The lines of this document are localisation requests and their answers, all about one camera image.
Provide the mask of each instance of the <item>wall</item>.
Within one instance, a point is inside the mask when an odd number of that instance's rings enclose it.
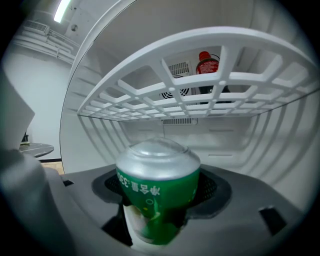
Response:
[[[2,60],[8,80],[35,112],[27,134],[29,141],[54,146],[39,159],[58,159],[60,120],[71,65],[40,52],[11,46]]]

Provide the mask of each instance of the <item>silver can lid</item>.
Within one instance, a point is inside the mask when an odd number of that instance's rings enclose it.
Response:
[[[188,150],[175,141],[167,138],[155,137],[129,147],[132,151],[143,156],[169,157],[182,154]]]
[[[155,137],[129,146],[116,160],[127,175],[151,181],[175,180],[200,167],[199,157],[187,146]]]

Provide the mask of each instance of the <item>bottle label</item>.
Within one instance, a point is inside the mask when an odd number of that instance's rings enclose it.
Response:
[[[219,62],[214,60],[209,60],[196,68],[196,74],[207,74],[217,72],[219,67]]]

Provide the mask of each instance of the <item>can holder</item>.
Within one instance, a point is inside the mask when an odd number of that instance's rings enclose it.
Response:
[[[97,177],[91,186],[93,192],[106,203],[130,205],[123,195],[115,169]],[[197,192],[186,210],[185,220],[213,218],[227,206],[231,196],[232,188],[226,180],[201,169]]]

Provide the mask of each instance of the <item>red bottle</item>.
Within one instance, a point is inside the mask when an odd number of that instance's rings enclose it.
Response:
[[[199,63],[196,66],[196,74],[207,74],[217,72],[219,67],[219,61],[211,58],[211,55],[207,51],[202,51],[199,54]]]
[[[196,66],[196,74],[207,74],[217,72],[219,67],[219,61],[212,58],[210,53],[202,51],[199,53],[199,63]],[[199,87],[201,94],[210,94],[214,86],[202,86]],[[227,86],[222,90],[223,93],[230,93]],[[231,101],[219,101],[219,103],[231,103]]]

